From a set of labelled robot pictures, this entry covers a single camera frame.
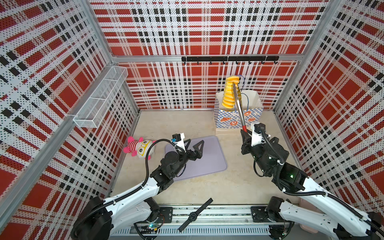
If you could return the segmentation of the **ridged fake bread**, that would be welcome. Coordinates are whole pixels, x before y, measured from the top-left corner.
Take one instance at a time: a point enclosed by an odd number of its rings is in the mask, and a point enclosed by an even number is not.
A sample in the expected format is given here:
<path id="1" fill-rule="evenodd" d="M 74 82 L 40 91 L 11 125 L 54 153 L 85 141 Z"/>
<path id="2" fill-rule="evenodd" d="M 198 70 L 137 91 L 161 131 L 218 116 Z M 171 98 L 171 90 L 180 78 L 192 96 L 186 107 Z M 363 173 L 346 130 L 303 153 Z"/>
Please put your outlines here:
<path id="1" fill-rule="evenodd" d="M 235 95 L 233 85 L 236 87 L 240 82 L 239 76 L 231 76 L 226 78 L 225 89 L 223 93 L 222 106 L 226 109 L 232 109 L 235 106 Z"/>

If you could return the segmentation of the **red handled metal tongs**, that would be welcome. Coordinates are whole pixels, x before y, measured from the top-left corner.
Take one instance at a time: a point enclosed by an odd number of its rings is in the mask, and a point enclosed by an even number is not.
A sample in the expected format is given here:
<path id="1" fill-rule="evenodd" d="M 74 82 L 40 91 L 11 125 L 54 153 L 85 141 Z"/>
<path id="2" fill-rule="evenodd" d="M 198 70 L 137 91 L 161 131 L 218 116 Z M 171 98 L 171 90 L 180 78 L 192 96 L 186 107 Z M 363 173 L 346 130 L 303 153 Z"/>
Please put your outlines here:
<path id="1" fill-rule="evenodd" d="M 233 88 L 233 95 L 234 95 L 234 99 L 235 99 L 235 106 L 238 110 L 240 122 L 242 125 L 242 130 L 247 133 L 248 129 L 247 129 L 246 122 L 245 122 L 245 117 L 244 117 L 244 112 L 243 112 L 243 107 L 242 107 L 242 101 L 240 100 L 239 95 L 238 95 L 237 85 L 235 83 L 233 83 L 232 88 Z"/>

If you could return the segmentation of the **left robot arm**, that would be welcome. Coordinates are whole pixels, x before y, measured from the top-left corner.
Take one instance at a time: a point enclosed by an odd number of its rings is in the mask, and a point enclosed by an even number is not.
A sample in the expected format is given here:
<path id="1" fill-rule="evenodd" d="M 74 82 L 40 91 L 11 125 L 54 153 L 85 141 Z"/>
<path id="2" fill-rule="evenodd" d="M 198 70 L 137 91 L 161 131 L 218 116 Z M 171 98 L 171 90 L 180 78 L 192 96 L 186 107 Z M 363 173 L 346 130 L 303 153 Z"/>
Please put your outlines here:
<path id="1" fill-rule="evenodd" d="M 70 236 L 73 240 L 107 240 L 120 229 L 138 222 L 153 222 L 159 214 L 159 206 L 153 197 L 165 191 L 174 183 L 188 161 L 201 159 L 204 141 L 190 150 L 190 140 L 165 140 L 175 151 L 168 152 L 160 165 L 152 172 L 146 166 L 145 180 L 135 187 L 113 197 L 91 198 L 77 217 Z"/>

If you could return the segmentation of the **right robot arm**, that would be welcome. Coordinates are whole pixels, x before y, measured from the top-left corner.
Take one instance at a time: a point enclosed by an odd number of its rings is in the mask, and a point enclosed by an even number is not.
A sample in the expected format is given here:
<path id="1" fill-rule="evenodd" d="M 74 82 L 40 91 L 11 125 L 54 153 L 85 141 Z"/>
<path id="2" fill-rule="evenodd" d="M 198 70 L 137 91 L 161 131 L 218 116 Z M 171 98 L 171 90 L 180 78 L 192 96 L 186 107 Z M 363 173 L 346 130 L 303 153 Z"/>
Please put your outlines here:
<path id="1" fill-rule="evenodd" d="M 308 226 L 334 240 L 382 240 L 384 231 L 379 213 L 358 210 L 331 194 L 308 174 L 287 163 L 289 152 L 278 138 L 270 138 L 263 124 L 254 130 L 241 129 L 242 154 L 250 154 L 253 167 L 259 167 L 261 177 L 270 177 L 287 196 L 299 197 L 318 211 L 296 206 L 287 200 L 272 197 L 266 212 L 272 221 L 289 221 Z"/>

